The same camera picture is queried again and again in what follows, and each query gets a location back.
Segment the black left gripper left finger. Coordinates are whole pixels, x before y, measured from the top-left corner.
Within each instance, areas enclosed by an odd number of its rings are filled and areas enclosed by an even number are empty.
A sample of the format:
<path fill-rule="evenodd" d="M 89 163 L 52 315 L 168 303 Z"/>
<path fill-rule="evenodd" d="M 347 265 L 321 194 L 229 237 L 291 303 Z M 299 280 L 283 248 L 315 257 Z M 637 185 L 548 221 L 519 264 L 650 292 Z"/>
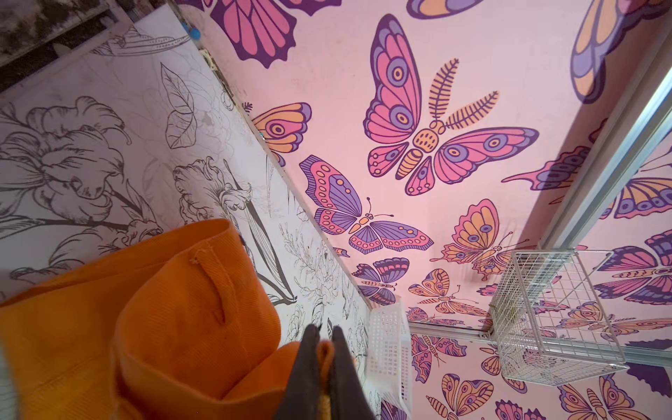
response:
<path fill-rule="evenodd" d="M 320 364 L 318 345 L 320 331 L 308 325 L 304 331 L 292 367 L 285 395 L 274 416 L 277 420 L 315 420 L 319 415 Z"/>

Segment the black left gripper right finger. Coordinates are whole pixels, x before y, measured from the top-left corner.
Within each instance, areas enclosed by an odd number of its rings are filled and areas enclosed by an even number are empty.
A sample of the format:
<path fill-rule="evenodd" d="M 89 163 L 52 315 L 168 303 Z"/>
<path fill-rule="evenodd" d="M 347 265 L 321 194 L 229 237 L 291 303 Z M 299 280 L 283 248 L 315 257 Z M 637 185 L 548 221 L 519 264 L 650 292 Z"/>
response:
<path fill-rule="evenodd" d="M 329 372 L 332 419 L 375 420 L 362 390 L 348 342 L 340 327 L 332 332 L 334 359 Z"/>

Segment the orange long pants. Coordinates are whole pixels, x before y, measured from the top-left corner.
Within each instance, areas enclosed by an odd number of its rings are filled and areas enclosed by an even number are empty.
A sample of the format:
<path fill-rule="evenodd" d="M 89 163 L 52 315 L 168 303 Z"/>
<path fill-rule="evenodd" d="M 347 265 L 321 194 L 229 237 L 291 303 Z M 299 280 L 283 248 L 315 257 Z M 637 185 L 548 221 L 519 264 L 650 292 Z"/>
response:
<path fill-rule="evenodd" d="M 236 228 L 197 222 L 1 306 L 22 419 L 271 419 L 299 361 Z"/>

